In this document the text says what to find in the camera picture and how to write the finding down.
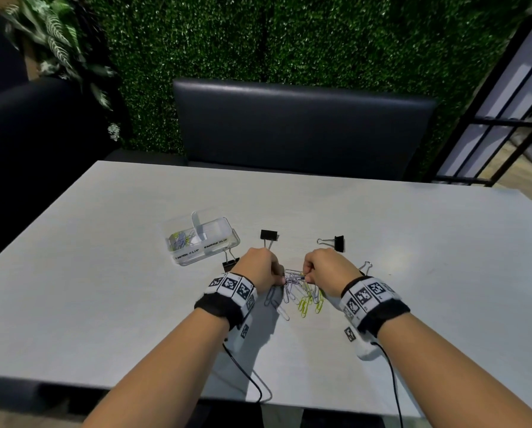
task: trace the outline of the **clear plastic container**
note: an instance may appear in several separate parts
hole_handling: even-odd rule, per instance
[[[195,211],[191,216],[181,216],[161,224],[167,249],[175,263],[186,266],[240,244],[240,238],[225,217],[205,222],[204,218],[210,215],[213,215],[212,210]]]

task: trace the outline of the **forearm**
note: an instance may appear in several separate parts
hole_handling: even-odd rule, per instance
[[[433,427],[532,428],[523,401],[418,318],[393,318],[378,338]]]
[[[227,333],[226,319],[195,309],[123,377],[83,428],[184,426]]]

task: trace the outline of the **hand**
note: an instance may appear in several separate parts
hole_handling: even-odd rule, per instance
[[[326,295],[341,297],[347,284],[362,273],[333,248],[316,249],[304,259],[305,281],[321,288]]]
[[[238,263],[232,268],[233,273],[238,273],[249,279],[258,294],[270,290],[272,285],[284,285],[284,267],[278,263],[276,256],[266,248],[250,248]]]

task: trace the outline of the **black cable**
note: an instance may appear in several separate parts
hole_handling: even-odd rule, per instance
[[[260,398],[258,398],[258,401],[256,401],[256,403],[259,403],[260,401],[262,401],[262,389],[258,386],[258,384],[250,377],[250,375],[247,374],[247,372],[244,370],[244,368],[242,368],[238,362],[236,362],[236,359],[234,359],[234,356],[232,355],[231,352],[228,351],[228,349],[226,348],[226,345],[223,344],[223,348],[224,348],[224,351],[227,352],[227,354],[231,357],[232,361],[234,362],[234,364],[238,367],[238,369],[240,370],[240,372],[242,374],[245,375],[246,378],[248,378],[248,380],[250,380],[250,382],[255,386],[256,389],[258,389],[258,392],[260,392]]]
[[[401,405],[399,404],[399,394],[397,392],[397,378],[395,377],[395,371],[393,370],[393,364],[391,364],[391,360],[389,359],[389,356],[385,352],[385,349],[381,347],[380,344],[377,344],[376,342],[372,342],[371,344],[376,345],[381,349],[383,354],[385,355],[385,359],[387,359],[387,362],[389,362],[389,367],[391,368],[391,375],[393,376],[393,390],[395,391],[395,401],[397,402],[397,410],[399,411],[399,422],[401,423],[401,428],[405,428],[403,425],[403,416],[401,415]]]

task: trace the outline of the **artificial grass wall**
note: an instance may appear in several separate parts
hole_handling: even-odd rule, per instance
[[[172,79],[230,78],[434,97],[407,172],[432,162],[532,0],[88,0],[134,137],[182,151]]]

